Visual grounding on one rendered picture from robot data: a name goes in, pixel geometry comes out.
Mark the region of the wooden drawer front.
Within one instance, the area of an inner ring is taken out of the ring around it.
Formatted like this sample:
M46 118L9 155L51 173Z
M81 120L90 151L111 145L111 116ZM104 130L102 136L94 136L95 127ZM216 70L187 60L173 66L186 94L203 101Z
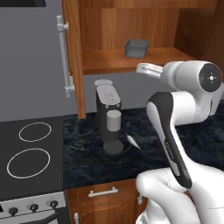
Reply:
M88 197L92 190L97 193L111 190L113 186L118 189L117 193ZM80 224L135 224L147 205L146 198L138 205L138 196L134 178L66 191L72 224L75 224L75 213L79 214Z

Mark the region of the wooden cabinet door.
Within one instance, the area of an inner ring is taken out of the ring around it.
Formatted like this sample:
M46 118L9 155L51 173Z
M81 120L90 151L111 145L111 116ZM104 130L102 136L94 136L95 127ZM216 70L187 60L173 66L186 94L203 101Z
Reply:
M81 55L81 30L78 0L62 0L64 21L68 23L66 44L70 74L73 76L76 106L79 119L86 118L83 66Z

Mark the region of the black coffee machine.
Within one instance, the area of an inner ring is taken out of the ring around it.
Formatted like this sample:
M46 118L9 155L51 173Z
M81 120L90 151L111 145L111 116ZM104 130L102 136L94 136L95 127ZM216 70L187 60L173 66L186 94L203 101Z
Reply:
M122 120L122 100L111 80L96 80L96 121L104 151L115 156L123 152L119 140Z

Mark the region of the black hob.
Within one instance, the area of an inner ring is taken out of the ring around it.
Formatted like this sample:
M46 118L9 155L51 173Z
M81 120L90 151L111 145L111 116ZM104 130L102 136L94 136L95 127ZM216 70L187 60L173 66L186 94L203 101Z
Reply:
M0 122L0 201L63 189L63 118Z

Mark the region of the black range hood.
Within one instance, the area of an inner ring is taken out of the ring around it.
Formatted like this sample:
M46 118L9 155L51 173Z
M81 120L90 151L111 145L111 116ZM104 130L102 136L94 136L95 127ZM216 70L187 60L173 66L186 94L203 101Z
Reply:
M0 7L46 7L46 0L0 0Z

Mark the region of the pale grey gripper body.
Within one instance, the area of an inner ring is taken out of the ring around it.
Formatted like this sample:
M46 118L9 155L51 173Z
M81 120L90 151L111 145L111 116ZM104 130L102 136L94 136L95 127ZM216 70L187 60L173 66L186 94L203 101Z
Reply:
M160 78L160 75L163 73L163 68L155 64L150 63L139 63L136 67L136 71L140 74L146 74L152 78Z

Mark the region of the grey tupperware container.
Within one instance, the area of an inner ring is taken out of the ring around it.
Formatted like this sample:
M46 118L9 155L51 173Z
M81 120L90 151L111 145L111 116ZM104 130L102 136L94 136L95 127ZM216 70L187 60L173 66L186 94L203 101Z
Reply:
M130 38L125 43L125 56L127 58L141 59L147 53L149 41L147 39Z

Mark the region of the silver oven front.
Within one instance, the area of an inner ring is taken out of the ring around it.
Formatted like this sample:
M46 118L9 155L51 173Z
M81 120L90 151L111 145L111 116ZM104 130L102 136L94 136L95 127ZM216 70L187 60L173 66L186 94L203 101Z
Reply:
M49 206L52 200L59 202L55 208ZM38 204L36 213L30 210L31 204ZM9 214L12 207L18 209L15 216ZM0 201L0 224L26 224L30 221L42 220L57 212L61 212L61 215L49 224L71 224L63 192Z

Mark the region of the wooden wall cabinet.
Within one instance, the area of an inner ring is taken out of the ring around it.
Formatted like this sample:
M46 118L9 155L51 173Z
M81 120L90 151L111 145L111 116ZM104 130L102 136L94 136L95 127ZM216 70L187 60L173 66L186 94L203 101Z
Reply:
M142 62L213 60L224 40L224 0L78 0L84 74L130 72ZM149 41L144 58L128 39Z

